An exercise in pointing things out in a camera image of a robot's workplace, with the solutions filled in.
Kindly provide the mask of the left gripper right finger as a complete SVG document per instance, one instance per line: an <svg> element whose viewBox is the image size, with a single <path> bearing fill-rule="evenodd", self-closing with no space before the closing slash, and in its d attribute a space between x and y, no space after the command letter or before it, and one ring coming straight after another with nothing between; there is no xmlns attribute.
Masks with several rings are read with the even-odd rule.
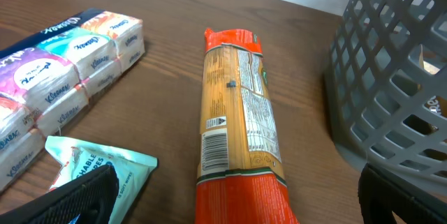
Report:
<svg viewBox="0 0 447 224"><path fill-rule="evenodd" d="M366 163L358 182L358 199L365 224L446 224L446 203L394 173Z"/></svg>

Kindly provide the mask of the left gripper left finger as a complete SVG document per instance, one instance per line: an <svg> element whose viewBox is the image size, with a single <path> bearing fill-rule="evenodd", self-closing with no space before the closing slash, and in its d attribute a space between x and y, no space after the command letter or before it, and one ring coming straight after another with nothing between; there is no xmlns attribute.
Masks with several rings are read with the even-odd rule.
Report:
<svg viewBox="0 0 447 224"><path fill-rule="evenodd" d="M2 214L1 224L108 223L118 190L115 168L102 165Z"/></svg>

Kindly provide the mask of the beige mushroom bag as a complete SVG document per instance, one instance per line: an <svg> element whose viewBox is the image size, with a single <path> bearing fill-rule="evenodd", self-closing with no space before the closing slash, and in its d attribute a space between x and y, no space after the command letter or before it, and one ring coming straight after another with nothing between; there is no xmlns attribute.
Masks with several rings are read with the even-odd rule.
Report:
<svg viewBox="0 0 447 224"><path fill-rule="evenodd" d="M427 73L436 75L441 69L446 67L446 58L439 56L434 51L424 45L419 45L410 54L412 60ZM446 99L442 96L435 95L428 99L424 107L431 113L446 118ZM427 135L438 131L438 127L428 123L415 115L410 115L404 120L404 123L413 130Z"/></svg>

